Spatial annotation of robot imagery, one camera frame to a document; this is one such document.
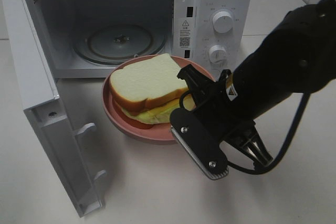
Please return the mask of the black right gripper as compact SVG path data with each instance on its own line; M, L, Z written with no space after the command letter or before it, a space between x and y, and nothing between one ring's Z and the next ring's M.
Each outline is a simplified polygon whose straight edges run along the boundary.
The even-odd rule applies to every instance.
M187 95L192 96L196 103L193 115L217 143L236 143L237 149L250 158L255 166L268 166L272 162L273 157L261 140L255 122L244 119L230 104L225 80L215 82L191 64L183 67L177 77L188 86L179 103L183 103Z

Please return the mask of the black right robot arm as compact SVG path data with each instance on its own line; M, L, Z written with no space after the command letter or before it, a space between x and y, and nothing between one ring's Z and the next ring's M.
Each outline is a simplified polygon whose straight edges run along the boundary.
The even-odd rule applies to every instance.
M310 95L335 79L335 0L321 0L290 11L234 71L213 81L192 65L183 67L196 107L183 106L170 117L172 131L197 165L218 174L227 167L241 170L220 149L226 142L254 163L248 174L273 169L286 154ZM266 150L255 119L293 93L302 98L276 157Z

